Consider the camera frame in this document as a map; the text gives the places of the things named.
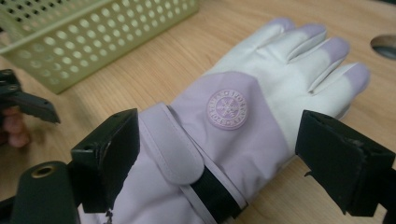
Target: pink circular emblem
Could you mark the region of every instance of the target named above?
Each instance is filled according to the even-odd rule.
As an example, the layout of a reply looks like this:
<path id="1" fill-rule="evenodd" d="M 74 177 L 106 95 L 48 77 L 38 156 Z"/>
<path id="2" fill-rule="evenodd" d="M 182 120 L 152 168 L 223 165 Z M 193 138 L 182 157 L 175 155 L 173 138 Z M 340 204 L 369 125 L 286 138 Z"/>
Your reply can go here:
<path id="1" fill-rule="evenodd" d="M 248 104 L 238 91 L 223 90 L 216 92 L 207 104 L 209 121 L 223 130 L 241 127 L 248 116 Z"/>

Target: wood grain surface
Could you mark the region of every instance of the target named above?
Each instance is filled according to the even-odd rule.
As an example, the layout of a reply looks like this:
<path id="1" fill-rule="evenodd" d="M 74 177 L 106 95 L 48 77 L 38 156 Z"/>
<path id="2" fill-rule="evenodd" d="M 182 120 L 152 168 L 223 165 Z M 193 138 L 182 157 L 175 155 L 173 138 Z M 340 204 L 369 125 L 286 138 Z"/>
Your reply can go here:
<path id="1" fill-rule="evenodd" d="M 372 76 L 343 122 L 396 151 L 396 61 L 370 46 L 378 35 L 396 34 L 396 6 L 367 0 L 202 0 L 198 13 L 58 95 L 0 58 L 0 69 L 15 69 L 24 90 L 54 103 L 62 120 L 55 125 L 25 116 L 33 142 L 21 149 L 0 147 L 0 200 L 16 193 L 29 167 L 69 162 L 69 150 L 110 115 L 169 104 L 229 49 L 277 17 L 297 25 L 323 23 L 329 36 L 348 40 L 346 63 L 363 62 Z M 374 217 L 344 216 L 312 177 L 304 177 L 307 171 L 294 160 L 236 223 L 381 223 L 381 206 Z"/>

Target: glove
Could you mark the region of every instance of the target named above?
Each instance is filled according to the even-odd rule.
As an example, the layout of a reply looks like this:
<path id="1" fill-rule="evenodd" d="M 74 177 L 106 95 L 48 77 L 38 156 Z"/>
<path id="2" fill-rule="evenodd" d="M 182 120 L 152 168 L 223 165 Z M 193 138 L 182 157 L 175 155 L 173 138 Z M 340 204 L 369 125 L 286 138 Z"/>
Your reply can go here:
<path id="1" fill-rule="evenodd" d="M 141 152 L 114 223 L 222 223 L 294 155 L 304 109 L 341 118 L 369 82 L 325 27 L 276 19 L 227 53 L 169 106 L 139 115 Z M 104 223 L 80 213 L 81 223 Z"/>

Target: perforated basket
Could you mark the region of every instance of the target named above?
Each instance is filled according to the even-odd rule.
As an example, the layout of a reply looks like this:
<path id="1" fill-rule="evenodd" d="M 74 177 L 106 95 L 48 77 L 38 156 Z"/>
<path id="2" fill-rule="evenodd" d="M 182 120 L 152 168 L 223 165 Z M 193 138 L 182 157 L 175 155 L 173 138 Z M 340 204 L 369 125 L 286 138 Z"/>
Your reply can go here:
<path id="1" fill-rule="evenodd" d="M 197 10 L 197 0 L 0 0 L 0 55 L 60 93 Z"/>

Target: glove cuff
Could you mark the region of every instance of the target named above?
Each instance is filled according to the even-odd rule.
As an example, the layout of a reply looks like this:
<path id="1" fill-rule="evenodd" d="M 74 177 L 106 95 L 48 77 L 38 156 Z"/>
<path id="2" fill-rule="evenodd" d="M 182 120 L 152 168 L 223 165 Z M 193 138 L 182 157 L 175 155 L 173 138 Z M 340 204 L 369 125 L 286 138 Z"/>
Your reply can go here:
<path id="1" fill-rule="evenodd" d="M 230 179 L 177 123 L 169 108 L 157 104 L 139 117 L 141 143 L 163 177 L 179 186 L 205 223 L 236 217 L 247 206 Z"/>

